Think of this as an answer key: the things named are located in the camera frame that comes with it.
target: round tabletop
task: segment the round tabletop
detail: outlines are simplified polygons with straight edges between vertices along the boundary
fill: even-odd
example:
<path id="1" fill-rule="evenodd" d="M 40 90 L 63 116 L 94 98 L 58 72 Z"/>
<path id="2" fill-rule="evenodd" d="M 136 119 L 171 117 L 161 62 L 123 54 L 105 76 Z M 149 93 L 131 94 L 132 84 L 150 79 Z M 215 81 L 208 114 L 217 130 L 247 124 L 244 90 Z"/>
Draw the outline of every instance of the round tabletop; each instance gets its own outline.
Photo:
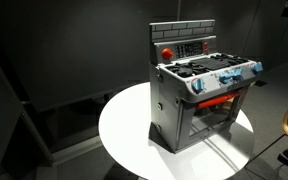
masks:
<path id="1" fill-rule="evenodd" d="M 226 179 L 248 162 L 254 137 L 242 111 L 227 130 L 173 154 L 148 138 L 150 106 L 150 84 L 143 83 L 114 96 L 100 116 L 104 147 L 134 174 L 149 180 Z"/>

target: knob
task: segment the knob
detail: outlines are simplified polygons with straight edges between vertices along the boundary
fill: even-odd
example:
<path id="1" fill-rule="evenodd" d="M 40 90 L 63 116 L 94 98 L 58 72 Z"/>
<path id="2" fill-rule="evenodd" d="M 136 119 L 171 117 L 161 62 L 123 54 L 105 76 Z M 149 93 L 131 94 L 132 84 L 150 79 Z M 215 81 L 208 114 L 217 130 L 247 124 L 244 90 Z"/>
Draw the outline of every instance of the knob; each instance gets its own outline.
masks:
<path id="1" fill-rule="evenodd" d="M 162 57 L 165 60 L 169 60 L 171 57 L 173 57 L 173 52 L 169 48 L 165 48 L 162 51 Z"/>
<path id="2" fill-rule="evenodd" d="M 251 67 L 254 74 L 259 74 L 263 71 L 263 66 L 261 62 L 255 63 Z"/>
<path id="3" fill-rule="evenodd" d="M 234 69 L 232 78 L 234 80 L 240 80 L 242 78 L 242 73 L 243 73 L 243 69 L 242 68 Z"/>
<path id="4" fill-rule="evenodd" d="M 197 94 L 202 92 L 205 88 L 204 88 L 204 83 L 203 83 L 203 79 L 194 79 L 192 81 L 192 89 L 194 92 L 196 92 Z"/>
<path id="5" fill-rule="evenodd" d="M 221 83 L 227 84 L 227 83 L 232 81 L 232 77 L 233 77 L 233 74 L 221 73 L 219 75 L 219 80 L 220 80 Z"/>

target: toy stove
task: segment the toy stove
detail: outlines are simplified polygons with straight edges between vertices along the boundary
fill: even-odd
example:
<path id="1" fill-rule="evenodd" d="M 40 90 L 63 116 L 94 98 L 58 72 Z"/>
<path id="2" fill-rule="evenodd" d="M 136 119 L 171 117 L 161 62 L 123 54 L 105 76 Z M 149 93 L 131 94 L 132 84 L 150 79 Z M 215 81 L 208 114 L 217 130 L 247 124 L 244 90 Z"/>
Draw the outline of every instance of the toy stove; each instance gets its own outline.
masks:
<path id="1" fill-rule="evenodd" d="M 152 23 L 152 123 L 177 153 L 235 122 L 262 64 L 217 53 L 215 21 Z"/>

